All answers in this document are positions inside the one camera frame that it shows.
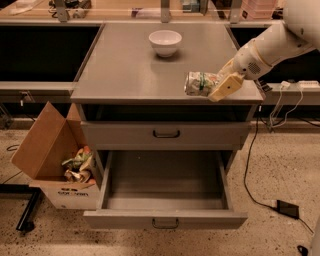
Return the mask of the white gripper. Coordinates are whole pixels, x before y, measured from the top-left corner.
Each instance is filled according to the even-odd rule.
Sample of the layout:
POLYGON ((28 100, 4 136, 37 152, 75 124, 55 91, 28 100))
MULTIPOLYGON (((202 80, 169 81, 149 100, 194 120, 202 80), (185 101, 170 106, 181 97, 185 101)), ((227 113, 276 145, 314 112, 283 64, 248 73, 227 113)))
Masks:
POLYGON ((244 78, 256 80, 268 73, 272 66, 267 62, 266 45, 260 41, 249 41, 242 46, 218 72, 221 79, 208 98, 218 102, 242 87, 244 78))

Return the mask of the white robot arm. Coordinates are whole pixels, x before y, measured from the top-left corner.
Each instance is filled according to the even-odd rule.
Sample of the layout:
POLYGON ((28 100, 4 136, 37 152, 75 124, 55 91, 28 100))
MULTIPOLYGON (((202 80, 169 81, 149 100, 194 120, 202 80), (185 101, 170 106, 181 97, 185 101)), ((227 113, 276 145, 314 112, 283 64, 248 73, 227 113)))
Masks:
POLYGON ((217 74, 208 98, 220 101, 283 60, 320 48, 320 0, 286 0, 283 20, 242 46, 217 74))

